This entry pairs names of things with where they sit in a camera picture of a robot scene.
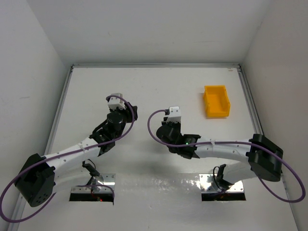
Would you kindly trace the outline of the yellow plastic bin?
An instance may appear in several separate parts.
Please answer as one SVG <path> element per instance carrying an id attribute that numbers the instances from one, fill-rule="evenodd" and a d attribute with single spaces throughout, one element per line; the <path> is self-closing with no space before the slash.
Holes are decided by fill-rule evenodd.
<path id="1" fill-rule="evenodd" d="M 231 104 L 225 85 L 204 86 L 203 101 L 207 118 L 227 118 Z"/>

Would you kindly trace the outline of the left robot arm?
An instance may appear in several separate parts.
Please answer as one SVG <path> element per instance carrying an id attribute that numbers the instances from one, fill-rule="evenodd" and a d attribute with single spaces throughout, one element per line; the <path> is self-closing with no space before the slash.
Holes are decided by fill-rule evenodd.
<path id="1" fill-rule="evenodd" d="M 138 119 L 137 106 L 129 102 L 108 103 L 108 107 L 106 120 L 82 142 L 55 154 L 33 154 L 26 160 L 14 185 L 31 207 L 41 205 L 57 191 L 86 185 L 100 175 L 86 161 L 110 151 L 126 133 L 126 124 Z"/>

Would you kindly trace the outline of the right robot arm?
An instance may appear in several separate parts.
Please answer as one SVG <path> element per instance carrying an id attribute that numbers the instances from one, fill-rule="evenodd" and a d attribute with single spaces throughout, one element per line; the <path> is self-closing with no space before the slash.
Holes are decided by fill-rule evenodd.
<path id="1" fill-rule="evenodd" d="M 279 182 L 283 151 L 261 134 L 244 141 L 213 141 L 197 134 L 182 134 L 180 120 L 164 118 L 156 136 L 169 151 L 183 158 L 220 158 L 234 161 L 213 168 L 213 183 L 226 191 L 236 182 L 258 177 Z"/>

